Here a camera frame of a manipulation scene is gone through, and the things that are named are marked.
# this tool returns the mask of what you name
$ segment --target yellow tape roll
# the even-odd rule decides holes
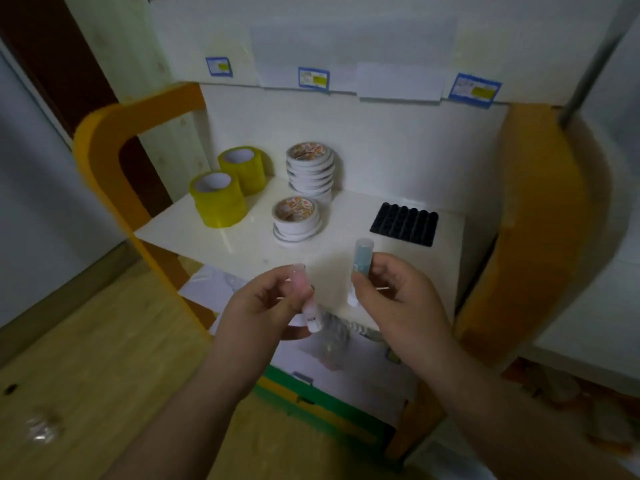
[[[229,227],[246,215],[244,195],[233,174],[219,170],[203,173],[191,181],[189,193],[205,226]]]
[[[252,146],[238,146],[220,153],[218,163],[222,171],[235,175],[244,195],[260,192],[267,184],[262,165],[262,152]]]

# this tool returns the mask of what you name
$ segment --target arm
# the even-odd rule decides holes
[[[375,253],[370,277],[352,276],[358,300],[496,477],[635,478],[467,355],[424,274],[401,259]]]
[[[206,478],[236,405],[260,378],[280,339],[309,334],[287,324],[313,290],[293,291],[288,277],[289,266],[272,269],[233,295],[201,366],[103,478]]]

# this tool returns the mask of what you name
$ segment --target right hand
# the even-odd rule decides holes
[[[353,273],[351,282],[360,304],[393,351],[418,373],[437,365],[439,350],[453,339],[431,280],[407,261],[386,253],[373,254],[369,277],[371,281]],[[389,289],[376,290],[382,287]]]

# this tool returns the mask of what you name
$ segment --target green strip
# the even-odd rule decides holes
[[[302,396],[309,401],[322,406],[327,411],[331,411],[336,416],[340,416],[357,426],[366,429],[372,435],[382,439],[385,436],[385,430],[388,425],[373,416],[360,411],[353,406],[343,403],[340,399],[334,398],[320,389],[313,386],[309,386],[295,377],[290,376],[286,372],[276,369],[274,366],[267,366],[267,370],[263,374],[267,379],[286,387],[287,389],[295,392],[297,395]]]
[[[336,439],[341,444],[344,444],[345,446],[347,446],[349,450],[351,450],[352,453],[356,455],[356,457],[366,460],[375,465],[379,465],[380,468],[386,468],[389,470],[393,470],[395,472],[399,472],[400,470],[402,470],[403,468],[402,463],[395,460],[389,460],[387,458],[384,458],[384,456],[382,456],[382,451],[380,446],[373,447],[373,446],[368,446],[364,444],[363,442],[354,438],[353,436],[347,435],[345,432],[341,431],[339,428],[336,428],[334,425],[327,423],[326,421],[318,418],[318,416],[315,416],[309,411],[304,411],[303,409],[300,409],[299,407],[297,407],[297,405],[287,401],[283,397],[263,387],[260,387],[257,385],[253,388],[253,392],[258,397],[260,397],[261,400],[265,401],[266,403],[278,409],[284,410],[288,416],[293,416],[294,418],[300,419],[306,422],[307,424],[313,426],[318,431],[321,431],[322,433],[330,435],[332,438]]]

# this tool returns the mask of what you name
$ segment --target hand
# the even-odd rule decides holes
[[[428,277],[407,261],[374,253],[369,279],[353,273],[360,304],[378,324],[393,351],[416,373],[436,365],[438,351],[452,343],[442,301]],[[388,287],[387,290],[376,288]]]
[[[260,379],[280,340],[309,336],[307,327],[288,326],[314,293],[311,288],[293,291],[286,281],[290,267],[277,267],[252,279],[236,291],[219,318],[203,368],[224,381],[238,400]]]

